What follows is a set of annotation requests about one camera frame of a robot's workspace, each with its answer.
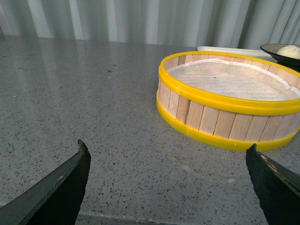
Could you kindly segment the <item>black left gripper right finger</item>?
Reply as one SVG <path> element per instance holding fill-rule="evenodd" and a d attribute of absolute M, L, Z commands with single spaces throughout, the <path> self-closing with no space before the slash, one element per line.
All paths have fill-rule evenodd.
<path fill-rule="evenodd" d="M 253 144 L 246 165 L 269 225 L 300 223 L 300 176 L 262 154 Z"/>

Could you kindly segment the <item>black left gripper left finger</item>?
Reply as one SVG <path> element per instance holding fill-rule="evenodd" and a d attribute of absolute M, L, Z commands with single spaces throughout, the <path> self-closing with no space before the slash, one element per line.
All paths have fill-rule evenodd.
<path fill-rule="evenodd" d="M 74 225 L 85 195 L 91 155 L 82 140 L 78 152 L 0 209 L 2 225 Z"/>

